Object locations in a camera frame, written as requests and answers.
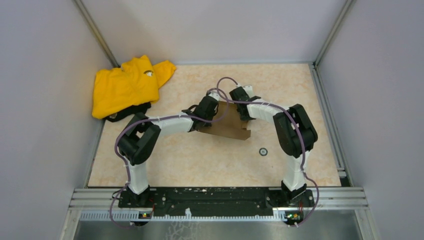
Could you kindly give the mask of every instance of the cardboard piece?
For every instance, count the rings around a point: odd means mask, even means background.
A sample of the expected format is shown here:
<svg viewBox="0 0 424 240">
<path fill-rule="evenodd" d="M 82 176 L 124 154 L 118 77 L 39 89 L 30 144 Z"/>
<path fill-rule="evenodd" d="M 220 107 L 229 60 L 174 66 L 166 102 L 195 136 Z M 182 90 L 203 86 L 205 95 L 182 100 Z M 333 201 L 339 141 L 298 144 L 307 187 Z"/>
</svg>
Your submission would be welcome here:
<svg viewBox="0 0 424 240">
<path fill-rule="evenodd" d="M 221 117 L 226 108 L 227 103 L 219 101 L 218 112 L 213 119 Z M 247 130 L 248 122 L 240 120 L 237 106 L 234 103 L 230 103 L 228 113 L 222 120 L 212 123 L 212 126 L 201 127 L 198 131 L 230 139 L 246 140 L 251 137 L 251 131 Z"/>
</svg>

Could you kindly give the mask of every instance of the yellow cloth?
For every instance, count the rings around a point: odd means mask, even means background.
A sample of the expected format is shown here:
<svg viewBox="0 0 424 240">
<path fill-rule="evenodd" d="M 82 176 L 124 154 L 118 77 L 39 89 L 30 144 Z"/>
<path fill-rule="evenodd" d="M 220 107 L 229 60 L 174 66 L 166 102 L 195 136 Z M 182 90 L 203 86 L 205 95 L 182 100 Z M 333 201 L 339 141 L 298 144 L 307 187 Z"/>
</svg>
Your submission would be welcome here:
<svg viewBox="0 0 424 240">
<path fill-rule="evenodd" d="M 121 68 L 98 71 L 94 82 L 92 116 L 102 119 L 132 105 L 158 101 L 159 88 L 176 69 L 170 61 L 152 66 L 144 55 L 123 63 Z"/>
</svg>

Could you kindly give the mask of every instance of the metal washer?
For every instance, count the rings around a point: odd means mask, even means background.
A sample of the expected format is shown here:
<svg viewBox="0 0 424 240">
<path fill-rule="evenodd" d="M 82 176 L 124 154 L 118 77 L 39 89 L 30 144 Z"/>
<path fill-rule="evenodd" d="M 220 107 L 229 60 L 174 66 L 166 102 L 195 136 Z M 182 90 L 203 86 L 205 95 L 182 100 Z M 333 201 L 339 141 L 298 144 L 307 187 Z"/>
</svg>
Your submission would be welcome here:
<svg viewBox="0 0 424 240">
<path fill-rule="evenodd" d="M 259 154 L 260 154 L 261 156 L 266 156 L 266 155 L 268 154 L 268 150 L 267 150 L 265 147 L 261 147 L 261 148 L 259 149 Z"/>
</svg>

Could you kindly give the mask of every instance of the white wall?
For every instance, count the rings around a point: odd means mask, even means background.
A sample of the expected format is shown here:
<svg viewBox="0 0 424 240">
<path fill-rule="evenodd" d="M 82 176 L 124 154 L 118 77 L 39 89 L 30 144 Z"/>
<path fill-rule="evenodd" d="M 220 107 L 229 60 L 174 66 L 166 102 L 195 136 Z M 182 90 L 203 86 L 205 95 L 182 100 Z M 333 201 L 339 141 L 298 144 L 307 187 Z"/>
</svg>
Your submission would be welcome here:
<svg viewBox="0 0 424 240">
<path fill-rule="evenodd" d="M 119 63 L 313 61 L 344 0 L 84 0 Z"/>
<path fill-rule="evenodd" d="M 70 0 L 1 1 L 0 26 L 0 239 L 56 239 L 100 127 L 95 73 L 110 64 Z"/>
<path fill-rule="evenodd" d="M 422 239 L 424 1 L 357 1 L 320 66 L 381 237 Z"/>
</svg>

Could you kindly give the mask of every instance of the enclosure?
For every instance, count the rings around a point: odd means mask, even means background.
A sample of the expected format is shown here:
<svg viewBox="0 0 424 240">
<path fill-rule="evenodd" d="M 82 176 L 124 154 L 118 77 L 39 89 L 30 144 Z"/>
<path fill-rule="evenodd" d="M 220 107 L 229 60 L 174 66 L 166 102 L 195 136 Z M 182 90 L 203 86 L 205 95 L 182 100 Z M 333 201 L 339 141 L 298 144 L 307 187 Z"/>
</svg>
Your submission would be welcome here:
<svg viewBox="0 0 424 240">
<path fill-rule="evenodd" d="M 418 239 L 423 11 L 419 0 L 2 2 L 1 238 Z M 93 118 L 94 80 L 143 55 L 176 66 L 149 117 L 187 109 L 226 76 L 304 106 L 318 134 L 306 172 L 320 192 L 304 225 L 281 221 L 289 207 L 201 218 L 193 206 L 133 229 L 110 222 L 112 194 L 128 180 L 114 144 L 132 116 Z M 288 159 L 275 128 L 247 126 L 246 140 L 160 138 L 146 162 L 150 186 L 280 190 Z M 110 212 L 123 225 L 132 217 L 120 214 L 141 213 L 118 202 Z"/>
</svg>

